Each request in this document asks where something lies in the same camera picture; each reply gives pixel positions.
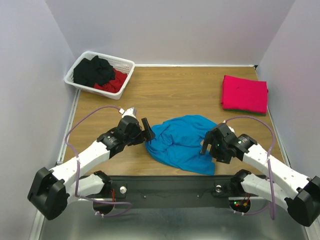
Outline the blue t shirt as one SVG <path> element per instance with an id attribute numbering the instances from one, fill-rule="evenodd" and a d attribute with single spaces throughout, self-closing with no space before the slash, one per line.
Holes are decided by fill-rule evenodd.
<path id="1" fill-rule="evenodd" d="M 217 124 L 201 115 L 185 115 L 151 127 L 155 138 L 145 144 L 156 161 L 184 171 L 213 176 L 215 163 L 208 151 L 200 154 L 206 133 Z"/>

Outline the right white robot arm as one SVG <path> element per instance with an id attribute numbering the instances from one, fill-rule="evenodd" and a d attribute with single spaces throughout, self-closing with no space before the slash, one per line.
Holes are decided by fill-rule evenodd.
<path id="1" fill-rule="evenodd" d="M 240 170 L 230 182 L 231 192 L 259 196 L 278 205 L 302 226 L 310 227 L 320 215 L 320 178 L 299 173 L 272 156 L 247 134 L 236 136 L 226 123 L 220 123 L 205 134 L 201 154 L 209 154 L 220 163 L 232 158 L 251 165 L 266 177 Z"/>

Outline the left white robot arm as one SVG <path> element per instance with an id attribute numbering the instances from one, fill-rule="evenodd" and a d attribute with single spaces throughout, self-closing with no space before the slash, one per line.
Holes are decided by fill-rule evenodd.
<path id="1" fill-rule="evenodd" d="M 98 164 L 105 162 L 126 146 L 139 145 L 155 138 L 147 118 L 139 121 L 133 115 L 125 115 L 118 125 L 101 134 L 88 148 L 67 162 L 51 169 L 39 169 L 33 179 L 27 199 L 47 219 L 57 218 L 66 207 L 79 198 L 98 194 L 106 197 L 111 184 L 106 175 L 81 176 Z"/>

